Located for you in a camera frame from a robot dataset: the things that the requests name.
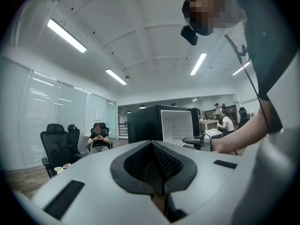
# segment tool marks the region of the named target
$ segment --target seated person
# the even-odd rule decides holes
[[[215,106],[216,106],[216,111],[214,112],[214,114],[215,115],[221,114],[222,108],[220,107],[219,103],[216,103]]]
[[[105,132],[101,132],[100,124],[95,123],[94,132],[90,135],[90,138],[88,140],[88,146],[93,144],[93,147],[88,155],[109,150],[107,147],[108,143],[109,139],[107,137],[107,134]]]
[[[233,119],[231,117],[230,112],[228,112],[226,109],[222,110],[222,117],[223,117],[223,125],[217,124],[218,128],[226,129],[226,135],[234,132],[234,125],[233,125]]]

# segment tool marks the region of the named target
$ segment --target black t-shirt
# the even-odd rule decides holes
[[[107,137],[106,132],[100,132],[100,134],[96,134],[96,133],[92,133],[90,135],[91,139],[94,139],[95,137],[101,135],[103,138]],[[107,146],[107,143],[105,143],[103,140],[96,140],[95,142],[93,142],[93,148],[95,147],[100,147],[100,146]]]
[[[279,77],[291,63],[297,51],[297,39],[281,10],[273,0],[235,0],[245,11],[245,38],[258,82],[258,96],[267,96]],[[279,131],[282,124],[273,108],[270,132]]]

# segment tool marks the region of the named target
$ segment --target black cable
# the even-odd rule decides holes
[[[247,75],[247,77],[248,77],[248,79],[249,79],[249,81],[250,81],[250,83],[251,83],[251,85],[252,85],[252,87],[253,87],[253,89],[254,89],[254,92],[255,92],[256,97],[257,97],[258,102],[259,102],[259,105],[260,105],[260,107],[261,107],[261,109],[262,109],[262,114],[263,114],[264,120],[265,120],[265,122],[266,122],[267,129],[268,129],[268,133],[269,133],[269,132],[270,132],[270,128],[269,128],[269,124],[268,124],[267,117],[266,117],[266,114],[265,114],[265,112],[264,112],[262,103],[261,103],[261,101],[260,101],[260,99],[259,99],[259,97],[258,97],[258,93],[257,93],[257,91],[256,91],[256,89],[255,89],[255,86],[254,86],[254,84],[253,84],[253,82],[252,82],[252,80],[251,80],[251,78],[250,78],[248,72],[246,71],[246,69],[245,69],[245,67],[243,66],[243,63],[242,63],[241,55],[243,55],[243,56],[246,55],[246,53],[245,53],[245,52],[246,52],[246,49],[243,48],[243,51],[242,51],[242,52],[239,52],[237,46],[236,46],[236,45],[234,44],[234,42],[230,39],[230,37],[229,37],[227,34],[224,34],[224,37],[227,39],[227,41],[230,43],[231,47],[233,48],[235,54],[237,55],[237,57],[238,57],[238,59],[239,59],[239,61],[240,61],[240,64],[241,64],[242,67],[244,68],[245,73],[246,73],[246,75]]]

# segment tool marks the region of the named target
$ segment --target gray pants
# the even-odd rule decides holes
[[[94,154],[94,153],[97,153],[97,152],[107,151],[107,150],[109,150],[109,149],[106,146],[95,147],[95,148],[92,148],[90,150],[90,152],[88,153],[88,155],[91,155],[91,154]]]

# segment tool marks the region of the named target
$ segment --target linear light fixture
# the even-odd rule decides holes
[[[79,91],[81,91],[81,92],[85,92],[85,93],[87,93],[87,94],[89,94],[89,95],[91,95],[92,93],[91,92],[88,92],[87,90],[85,90],[85,89],[82,89],[82,88],[78,88],[78,87],[74,87],[75,89],[77,89],[77,90],[79,90]]]
[[[35,81],[38,81],[38,82],[41,82],[41,83],[50,85],[50,86],[52,86],[52,87],[54,86],[54,84],[52,84],[52,83],[48,83],[48,82],[45,82],[45,81],[43,81],[43,80],[39,80],[39,79],[37,79],[37,78],[35,78],[35,77],[33,77],[32,79],[35,80]]]
[[[80,43],[74,36],[72,36],[67,30],[65,30],[53,18],[49,20],[47,26],[82,53],[84,53],[87,50],[87,48],[82,43]]]
[[[48,96],[48,95],[46,95],[46,94],[44,94],[44,93],[35,92],[35,91],[31,91],[30,93],[38,94],[38,95],[45,96],[45,97]]]
[[[38,73],[37,71],[33,71],[33,73],[57,82],[57,79],[55,77],[48,77],[44,74]]]
[[[193,71],[191,72],[190,75],[195,75],[195,73],[197,72],[197,70],[199,69],[200,65],[203,63],[205,57],[206,57],[207,53],[202,53],[200,55],[199,60],[197,61],[196,65],[194,66]]]
[[[66,99],[62,99],[62,98],[59,98],[59,100],[63,100],[63,101],[67,101],[67,102],[72,102],[70,100],[66,100]]]
[[[237,70],[237,71],[233,74],[233,76],[236,75],[236,74],[238,74],[241,70],[243,70],[243,69],[244,69],[245,67],[247,67],[249,64],[250,64],[250,62],[247,62],[243,67],[241,67],[239,70]]]
[[[122,83],[123,85],[127,85],[127,83],[120,79],[120,77],[118,77],[111,69],[106,70],[106,72],[114,79],[118,80],[118,82]]]

